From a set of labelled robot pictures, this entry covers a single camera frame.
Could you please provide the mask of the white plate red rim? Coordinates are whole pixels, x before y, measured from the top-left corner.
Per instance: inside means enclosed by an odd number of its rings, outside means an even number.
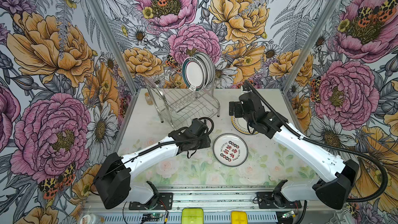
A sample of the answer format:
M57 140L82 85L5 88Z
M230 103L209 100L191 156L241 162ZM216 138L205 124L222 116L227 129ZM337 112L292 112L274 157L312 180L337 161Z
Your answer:
M186 58L182 64L182 77L188 89L201 91L205 86L204 65L197 58Z

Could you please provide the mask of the white plate yellow rim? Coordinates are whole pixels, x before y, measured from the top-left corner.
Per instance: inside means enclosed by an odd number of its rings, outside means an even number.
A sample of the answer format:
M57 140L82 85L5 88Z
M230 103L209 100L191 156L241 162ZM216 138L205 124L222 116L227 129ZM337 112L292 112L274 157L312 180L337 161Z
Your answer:
M247 122L243 118L231 117L231 123L233 127L240 133L245 135L256 135L258 134L252 127L248 127Z

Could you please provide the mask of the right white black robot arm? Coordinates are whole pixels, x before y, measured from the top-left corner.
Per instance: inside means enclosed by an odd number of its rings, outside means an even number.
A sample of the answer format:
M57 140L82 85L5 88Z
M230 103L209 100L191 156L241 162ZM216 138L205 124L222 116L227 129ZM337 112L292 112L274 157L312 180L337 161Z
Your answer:
M317 178L308 181L282 180L272 195L277 204L319 200L333 209L343 207L359 169L355 161L344 161L340 156L305 141L305 135L287 118L266 111L260 97L252 91L244 92L237 102L230 102L229 114L244 119L258 133L288 148L317 174Z

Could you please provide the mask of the silver metal dish rack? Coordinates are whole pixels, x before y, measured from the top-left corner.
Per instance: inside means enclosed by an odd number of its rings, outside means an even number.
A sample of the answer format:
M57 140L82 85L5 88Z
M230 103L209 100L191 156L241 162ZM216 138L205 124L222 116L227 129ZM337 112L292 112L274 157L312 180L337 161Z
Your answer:
M194 92L178 73L145 77L144 82L161 122L167 122L174 130L189 126L194 118L220 116L221 105L214 96L214 83Z

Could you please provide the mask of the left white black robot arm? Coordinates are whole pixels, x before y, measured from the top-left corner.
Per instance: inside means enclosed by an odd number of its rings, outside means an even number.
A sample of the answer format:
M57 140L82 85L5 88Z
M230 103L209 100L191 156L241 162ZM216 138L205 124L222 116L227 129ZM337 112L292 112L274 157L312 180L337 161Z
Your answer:
M94 178L95 186L105 209L123 202L135 202L153 209L161 197L150 181L135 182L135 178L148 168L186 152L188 156L210 147L210 134L214 122L209 117L194 118L191 125L170 132L165 138L134 153L120 156L116 152L107 156Z

